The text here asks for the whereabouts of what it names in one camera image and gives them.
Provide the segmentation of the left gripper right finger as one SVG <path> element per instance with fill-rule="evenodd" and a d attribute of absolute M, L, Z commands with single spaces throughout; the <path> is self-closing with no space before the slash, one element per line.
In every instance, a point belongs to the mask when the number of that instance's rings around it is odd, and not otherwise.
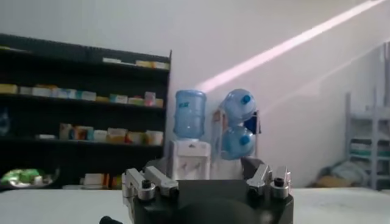
<path fill-rule="evenodd" d="M 291 192 L 291 172 L 286 166 L 280 166 L 273 171 L 260 159 L 252 157 L 241 158 L 243 177 L 252 198 L 270 194 L 272 198 L 286 199 Z"/>

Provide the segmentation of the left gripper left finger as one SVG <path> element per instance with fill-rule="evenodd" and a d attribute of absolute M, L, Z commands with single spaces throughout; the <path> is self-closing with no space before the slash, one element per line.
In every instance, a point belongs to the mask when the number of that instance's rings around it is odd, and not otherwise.
<path fill-rule="evenodd" d="M 122 200 L 126 206 L 176 204 L 179 201 L 179 182 L 154 166 L 147 166 L 143 172 L 136 168 L 127 169 L 122 175 Z"/>

